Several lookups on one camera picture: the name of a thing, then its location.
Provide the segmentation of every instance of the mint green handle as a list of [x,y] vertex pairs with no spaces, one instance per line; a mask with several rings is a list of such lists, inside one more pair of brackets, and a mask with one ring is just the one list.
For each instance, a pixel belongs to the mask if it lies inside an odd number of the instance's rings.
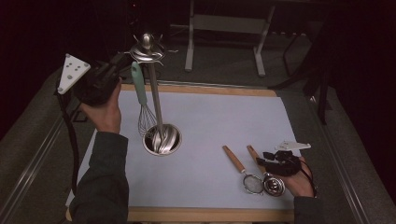
[[143,80],[142,70],[137,62],[133,62],[131,66],[132,79],[134,80],[134,88],[136,89],[137,100],[139,104],[146,105],[148,98],[146,96],[145,81]]

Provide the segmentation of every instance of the person's hand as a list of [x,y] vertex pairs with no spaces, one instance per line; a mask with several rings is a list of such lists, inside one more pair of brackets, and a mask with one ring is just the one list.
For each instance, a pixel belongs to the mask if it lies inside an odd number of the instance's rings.
[[93,122],[98,132],[120,133],[121,112],[119,108],[119,95],[121,79],[104,105],[90,106],[81,104],[79,107]]
[[[299,158],[300,161],[305,161],[304,157]],[[301,162],[303,170],[312,177],[308,167],[305,163]],[[309,179],[299,171],[296,175],[292,176],[280,176],[274,175],[274,177],[282,179],[285,183],[286,188],[288,188],[294,197],[314,197],[314,190],[312,189]]]

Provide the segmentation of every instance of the sleeve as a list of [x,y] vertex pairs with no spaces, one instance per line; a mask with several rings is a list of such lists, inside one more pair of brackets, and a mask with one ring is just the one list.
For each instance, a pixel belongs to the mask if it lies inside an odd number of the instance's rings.
[[311,197],[294,198],[295,224],[326,223],[323,215],[323,203],[320,199]]
[[129,186],[125,176],[128,139],[96,134],[90,168],[78,182],[69,210],[73,223],[126,223]]

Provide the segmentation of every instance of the whisk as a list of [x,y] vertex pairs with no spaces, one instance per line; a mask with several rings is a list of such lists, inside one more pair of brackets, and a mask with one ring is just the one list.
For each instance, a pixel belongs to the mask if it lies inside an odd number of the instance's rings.
[[132,79],[134,80],[134,88],[136,89],[137,100],[139,101],[140,114],[139,121],[137,123],[140,135],[152,138],[156,133],[156,128],[150,128],[156,126],[157,121],[155,115],[151,112],[148,106],[148,98],[146,96],[145,83],[143,80],[142,70],[137,62],[132,63]]

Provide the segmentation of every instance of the white mat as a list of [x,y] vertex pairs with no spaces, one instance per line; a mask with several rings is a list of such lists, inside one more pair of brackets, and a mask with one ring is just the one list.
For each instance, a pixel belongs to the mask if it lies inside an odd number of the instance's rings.
[[[249,174],[263,177],[247,145],[262,157],[263,151],[275,152],[284,140],[295,141],[280,98],[161,92],[160,99],[163,122],[176,125],[182,134],[180,148],[165,157],[149,154],[142,145],[135,92],[120,93],[121,134],[129,138],[130,206],[292,209],[288,191],[277,198],[248,194],[242,184],[244,175],[221,148],[228,146]],[[154,113],[150,92],[148,101]],[[93,138],[79,178],[88,169]],[[70,193],[66,205],[73,197]]]

